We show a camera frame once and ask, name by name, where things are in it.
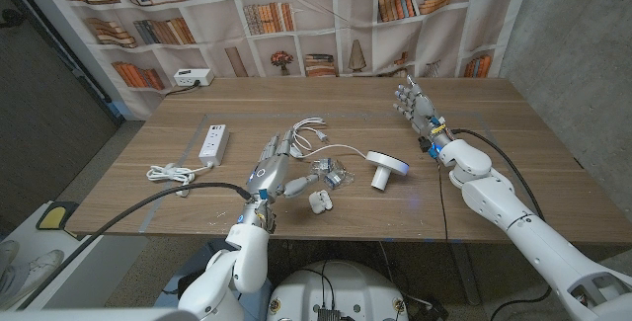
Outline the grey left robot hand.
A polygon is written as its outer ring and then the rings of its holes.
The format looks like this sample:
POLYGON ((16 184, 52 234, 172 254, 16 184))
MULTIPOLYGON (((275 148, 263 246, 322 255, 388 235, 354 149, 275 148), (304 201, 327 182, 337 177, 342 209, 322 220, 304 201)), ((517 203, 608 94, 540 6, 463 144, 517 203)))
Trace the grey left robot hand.
POLYGON ((279 134, 273 136, 265 146, 260 160, 253 169, 246 191, 251 197, 246 201, 239 223, 263 228, 272 234, 276 229, 272 204, 277 197, 291 199, 300 196, 309 185, 319 180, 317 174, 284 182, 288 172, 290 147, 294 130, 288 130, 283 139, 279 134))

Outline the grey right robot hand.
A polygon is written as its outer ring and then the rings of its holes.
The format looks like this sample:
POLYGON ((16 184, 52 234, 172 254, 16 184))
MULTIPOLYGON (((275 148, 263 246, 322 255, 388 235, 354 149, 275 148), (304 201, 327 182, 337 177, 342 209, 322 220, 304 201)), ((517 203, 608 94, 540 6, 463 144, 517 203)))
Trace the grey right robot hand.
POLYGON ((393 108, 411 123, 424 152, 438 155, 445 145, 454 140, 445 119, 437 115, 434 104, 411 75, 406 76, 405 85, 398 86, 395 96, 399 103, 393 108))

